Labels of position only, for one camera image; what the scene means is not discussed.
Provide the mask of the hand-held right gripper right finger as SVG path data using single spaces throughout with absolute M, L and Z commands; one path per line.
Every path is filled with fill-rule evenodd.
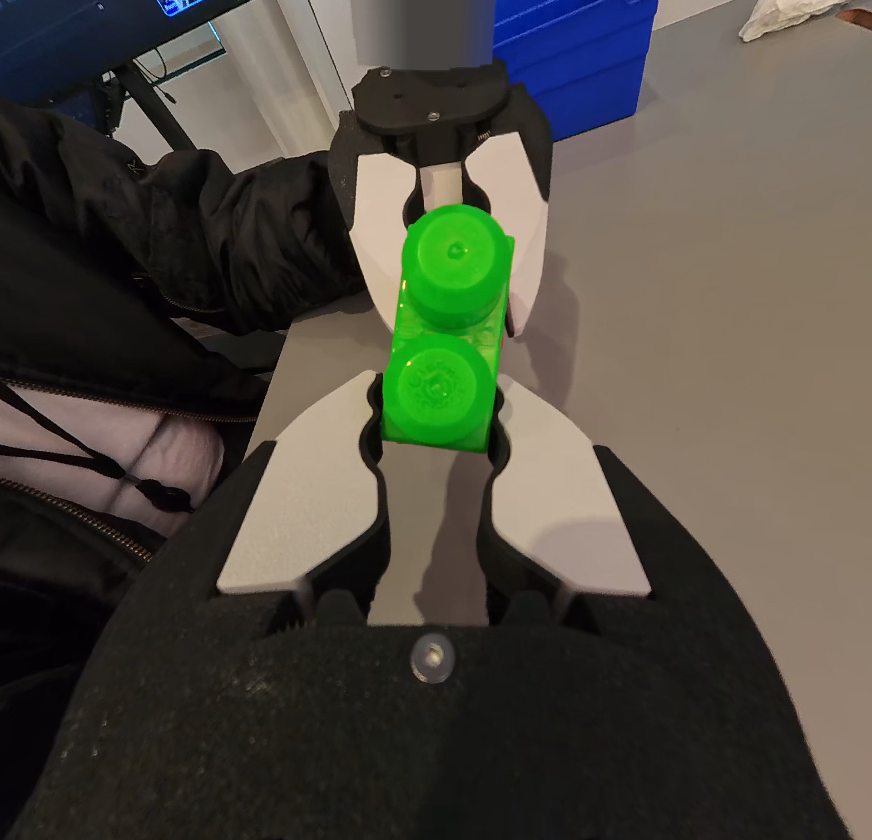
M 564 413 L 499 377 L 486 455 L 476 552 L 491 591 L 652 593 L 594 444 Z

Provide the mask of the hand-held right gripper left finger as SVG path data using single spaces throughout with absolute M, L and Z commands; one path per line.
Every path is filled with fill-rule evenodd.
M 391 537 L 382 375 L 362 372 L 277 437 L 217 589 L 223 595 L 346 590 L 373 598 Z

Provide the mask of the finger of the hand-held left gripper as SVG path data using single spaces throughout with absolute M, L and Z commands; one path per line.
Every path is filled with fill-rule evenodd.
M 396 320 L 407 234 L 405 211 L 417 186 L 416 168 L 400 158 L 381 153 L 357 159 L 350 235 L 366 288 L 386 325 Z
M 466 159 L 470 180 L 484 192 L 490 214 L 515 240 L 508 312 L 512 336 L 523 334 L 542 277 L 549 203 L 542 198 L 518 133 L 492 135 Z

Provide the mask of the green mega block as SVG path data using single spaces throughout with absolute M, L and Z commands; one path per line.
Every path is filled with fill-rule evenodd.
M 487 451 L 515 240 L 471 206 L 411 224 L 382 383 L 384 440 Z

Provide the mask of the blue storage bin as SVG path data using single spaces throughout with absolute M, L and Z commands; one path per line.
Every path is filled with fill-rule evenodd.
M 554 142 L 638 110 L 659 0 L 496 0 L 494 56 Z

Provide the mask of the person's white garment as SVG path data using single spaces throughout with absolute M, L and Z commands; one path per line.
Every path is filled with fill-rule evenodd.
M 169 537 L 225 457 L 207 421 L 2 384 L 1 476 Z

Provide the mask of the computer monitor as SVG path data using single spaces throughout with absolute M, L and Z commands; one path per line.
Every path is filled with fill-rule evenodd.
M 54 99 L 252 0 L 1 0 L 1 95 Z

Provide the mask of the black metal table frame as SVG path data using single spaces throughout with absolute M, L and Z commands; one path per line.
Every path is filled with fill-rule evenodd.
M 193 140 L 175 115 L 178 100 L 169 92 L 169 84 L 225 54 L 217 29 L 207 21 L 104 72 L 102 87 L 108 98 L 105 132 L 115 134 L 126 105 L 131 103 L 171 150 L 193 149 Z

